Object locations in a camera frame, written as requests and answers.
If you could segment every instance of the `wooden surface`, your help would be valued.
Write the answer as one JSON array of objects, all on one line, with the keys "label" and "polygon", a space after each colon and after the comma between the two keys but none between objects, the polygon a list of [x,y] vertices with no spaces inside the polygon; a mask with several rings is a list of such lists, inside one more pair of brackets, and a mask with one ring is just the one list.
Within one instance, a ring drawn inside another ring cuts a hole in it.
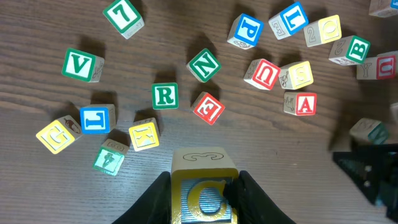
[{"label": "wooden surface", "polygon": [[[302,224],[390,223],[331,161],[348,149],[348,129],[362,117],[387,123],[397,140],[389,104],[397,79],[357,82],[356,67],[328,60],[333,43],[307,48],[303,31],[277,41],[267,20],[292,1],[131,0],[146,26],[125,40],[102,15],[112,0],[0,1],[0,223],[111,223],[165,170],[180,147],[220,146],[247,170],[276,204]],[[398,17],[368,15],[369,0],[301,0],[310,22],[340,15],[343,36],[372,43],[369,57],[397,50]],[[226,42],[233,20],[245,12],[265,22],[256,48]],[[105,58],[99,83],[61,75],[68,47]],[[185,64],[208,47],[223,68],[201,84]],[[317,115],[283,113],[284,90],[257,90],[243,81],[253,59],[282,66],[309,60],[318,94]],[[150,87],[177,81],[180,108],[154,112]],[[226,106],[214,126],[190,111],[201,91]],[[107,135],[86,135],[58,155],[35,134],[53,119],[94,103],[114,103],[118,130],[128,142],[135,119],[156,116],[160,147],[134,152],[117,177],[92,169]]]}]

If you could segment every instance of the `wood grain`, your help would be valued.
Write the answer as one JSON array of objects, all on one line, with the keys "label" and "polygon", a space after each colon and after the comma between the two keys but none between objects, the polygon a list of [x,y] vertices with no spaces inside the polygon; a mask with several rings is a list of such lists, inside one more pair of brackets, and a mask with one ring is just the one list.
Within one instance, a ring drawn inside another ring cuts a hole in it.
[{"label": "wood grain", "polygon": [[[348,150],[348,130],[363,117],[384,121],[397,142],[389,114],[397,79],[358,82],[355,67],[328,60],[333,43],[307,48],[303,31],[277,41],[267,23],[254,49],[226,42],[240,13],[267,22],[291,0],[131,0],[146,26],[129,40],[102,15],[111,2],[0,2],[0,223],[111,223],[170,170],[174,149],[195,146],[224,147],[297,223],[390,223],[332,163],[331,150]],[[310,22],[338,14],[344,36],[372,43],[369,57],[398,48],[397,18],[369,16],[369,0],[301,3]],[[99,83],[61,75],[68,47],[105,58]],[[185,64],[204,47],[223,68],[202,84]],[[261,57],[279,66],[310,61],[314,84],[305,90],[318,94],[316,116],[285,114],[279,83],[261,91],[243,81]],[[179,84],[180,108],[153,111],[150,86],[170,81]],[[190,112],[202,91],[226,106],[214,126]],[[78,119],[79,107],[91,102],[116,105],[119,131],[111,135],[125,144],[135,119],[156,116],[160,147],[131,147],[118,176],[108,177],[91,168],[106,135],[83,136],[56,156],[36,140],[53,119]]]}]

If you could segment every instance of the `wooden table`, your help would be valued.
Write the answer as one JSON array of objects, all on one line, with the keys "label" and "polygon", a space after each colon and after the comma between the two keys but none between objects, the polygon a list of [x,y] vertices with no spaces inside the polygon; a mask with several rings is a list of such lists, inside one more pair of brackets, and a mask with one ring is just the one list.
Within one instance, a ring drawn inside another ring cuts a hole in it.
[{"label": "wooden table", "polygon": [[[387,123],[398,101],[397,80],[358,82],[356,67],[328,60],[332,43],[307,48],[303,31],[276,40],[267,20],[292,4],[281,0],[131,0],[145,28],[125,40],[102,15],[112,0],[2,0],[0,2],[0,223],[111,223],[155,178],[170,170],[174,149],[224,147],[239,170],[247,170],[297,223],[390,223],[385,208],[370,205],[331,161],[332,150],[348,150],[348,130],[360,118]],[[340,15],[343,35],[372,43],[369,55],[397,50],[398,17],[368,15],[369,0],[301,0],[310,21]],[[264,21],[256,48],[226,42],[233,20],[245,12]],[[106,59],[99,83],[61,75],[68,47]],[[223,68],[201,84],[185,64],[205,47]],[[309,60],[318,94],[317,115],[282,111],[284,90],[257,90],[243,81],[251,60],[277,65]],[[178,110],[152,110],[154,82],[176,81]],[[190,111],[208,91],[226,111],[214,126]],[[86,135],[58,155],[35,134],[55,118],[90,103],[114,103],[118,131],[111,138],[129,144],[135,119],[159,120],[160,147],[130,149],[118,176],[92,169],[107,135]]]}]

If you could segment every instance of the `toy block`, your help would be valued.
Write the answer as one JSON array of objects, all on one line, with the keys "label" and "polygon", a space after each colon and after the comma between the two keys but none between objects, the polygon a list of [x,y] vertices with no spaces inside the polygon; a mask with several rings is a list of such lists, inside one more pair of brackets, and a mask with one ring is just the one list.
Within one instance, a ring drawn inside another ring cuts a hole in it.
[{"label": "toy block", "polygon": [[388,130],[381,123],[373,119],[360,119],[349,131],[355,140],[361,143],[383,144],[389,137]]},{"label": "toy block", "polygon": [[356,66],[357,80],[382,80],[396,75],[396,56],[367,58],[362,65]]},{"label": "toy block", "polygon": [[178,108],[178,85],[176,83],[152,84],[152,107],[155,110]]},{"label": "toy block", "polygon": [[244,81],[260,90],[271,90],[279,78],[280,68],[265,59],[251,62]]},{"label": "toy block", "polygon": [[387,52],[387,53],[383,53],[383,54],[378,54],[378,57],[383,57],[383,56],[392,56],[395,55],[396,56],[396,74],[398,74],[398,50],[393,51],[393,52]]},{"label": "toy block", "polygon": [[337,40],[331,48],[329,60],[339,65],[359,65],[365,62],[371,43],[357,36]]},{"label": "toy block", "polygon": [[284,112],[296,116],[310,116],[317,112],[317,94],[286,92]]},{"label": "toy block", "polygon": [[201,119],[213,125],[225,110],[225,106],[209,93],[202,92],[192,104],[191,109]]},{"label": "toy block", "polygon": [[56,119],[36,134],[36,138],[58,154],[82,136],[80,125],[70,116]]},{"label": "toy block", "polygon": [[338,15],[320,19],[304,27],[307,47],[333,42],[341,38],[340,17]]},{"label": "toy block", "polygon": [[129,0],[116,0],[103,11],[103,14],[126,39],[145,25],[142,16]]},{"label": "toy block", "polygon": [[160,134],[155,118],[134,122],[129,133],[136,152],[159,146]]},{"label": "toy block", "polygon": [[244,50],[259,42],[264,23],[246,14],[241,14],[232,24],[227,42]]},{"label": "toy block", "polygon": [[391,113],[396,123],[398,123],[398,103],[391,104]]},{"label": "toy block", "polygon": [[174,151],[171,223],[237,224],[236,210],[225,200],[223,191],[238,177],[238,170],[223,148]]},{"label": "toy block", "polygon": [[199,82],[205,83],[216,75],[221,64],[208,49],[203,49],[188,63],[187,68]]},{"label": "toy block", "polygon": [[104,134],[116,127],[116,112],[112,104],[89,105],[80,108],[83,134]]},{"label": "toy block", "polygon": [[93,168],[105,174],[116,176],[128,150],[129,146],[107,139],[98,151]]},{"label": "toy block", "polygon": [[310,62],[295,62],[280,68],[280,85],[285,90],[297,90],[313,83]]},{"label": "toy block", "polygon": [[301,3],[296,2],[272,17],[268,23],[276,39],[281,40],[294,35],[308,25],[308,18]]},{"label": "toy block", "polygon": [[65,55],[62,75],[84,82],[99,82],[105,59],[69,48]]},{"label": "toy block", "polygon": [[398,14],[398,0],[371,0],[369,15],[387,18]]}]

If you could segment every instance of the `wooden block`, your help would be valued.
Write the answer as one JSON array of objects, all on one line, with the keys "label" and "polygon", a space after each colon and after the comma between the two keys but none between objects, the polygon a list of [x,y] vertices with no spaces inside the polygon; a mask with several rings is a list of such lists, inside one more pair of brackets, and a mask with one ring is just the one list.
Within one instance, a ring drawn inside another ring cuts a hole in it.
[{"label": "wooden block", "polygon": [[58,154],[82,136],[80,125],[70,116],[56,119],[36,134],[36,138]]},{"label": "wooden block", "polygon": [[103,11],[103,14],[126,39],[145,25],[142,16],[129,0],[116,0]]},{"label": "wooden block", "polygon": [[369,15],[387,18],[398,14],[398,0],[371,0]]},{"label": "wooden block", "polygon": [[129,133],[136,152],[159,146],[160,134],[155,118],[134,122]]},{"label": "wooden block", "polygon": [[99,149],[93,168],[105,174],[116,176],[128,150],[129,146],[107,139]]},{"label": "wooden block", "polygon": [[187,68],[199,82],[205,83],[216,75],[221,64],[208,49],[203,49],[187,64]]},{"label": "wooden block", "polygon": [[279,78],[280,68],[265,59],[251,62],[244,81],[260,90],[271,90]]},{"label": "wooden block", "polygon": [[383,80],[395,76],[395,55],[367,58],[362,65],[356,66],[357,80]]},{"label": "wooden block", "polygon": [[284,39],[294,35],[306,25],[308,18],[300,2],[296,2],[278,13],[268,21],[276,39]]},{"label": "wooden block", "polygon": [[259,42],[264,23],[246,14],[233,22],[227,42],[244,50],[255,47]]},{"label": "wooden block", "polygon": [[295,62],[280,68],[279,81],[285,90],[297,90],[313,83],[310,62]]},{"label": "wooden block", "polygon": [[378,57],[383,57],[383,56],[396,56],[396,74],[398,74],[398,50],[393,51],[393,52],[387,52],[387,53],[383,53],[383,54],[378,54]]},{"label": "wooden block", "polygon": [[311,116],[317,112],[317,94],[286,92],[284,112],[296,116]]},{"label": "wooden block", "polygon": [[398,103],[391,104],[392,117],[398,123]]},{"label": "wooden block", "polygon": [[307,47],[336,41],[341,38],[340,17],[338,15],[320,19],[304,27]]},{"label": "wooden block", "polygon": [[105,59],[69,48],[65,55],[62,75],[84,82],[99,82]]},{"label": "wooden block", "polygon": [[111,104],[89,105],[80,108],[83,134],[104,134],[116,127],[115,107]]},{"label": "wooden block", "polygon": [[373,119],[362,118],[349,131],[349,134],[359,142],[383,144],[389,137],[388,130]]},{"label": "wooden block", "polygon": [[365,62],[371,43],[357,36],[337,40],[331,48],[329,60],[339,65],[359,65]]},{"label": "wooden block", "polygon": [[213,125],[225,110],[225,106],[209,93],[202,92],[191,109],[201,119]]},{"label": "wooden block", "polygon": [[178,85],[152,84],[152,107],[155,110],[178,109]]},{"label": "wooden block", "polygon": [[174,151],[171,223],[237,224],[236,210],[224,199],[223,191],[238,177],[238,170],[223,148]]}]

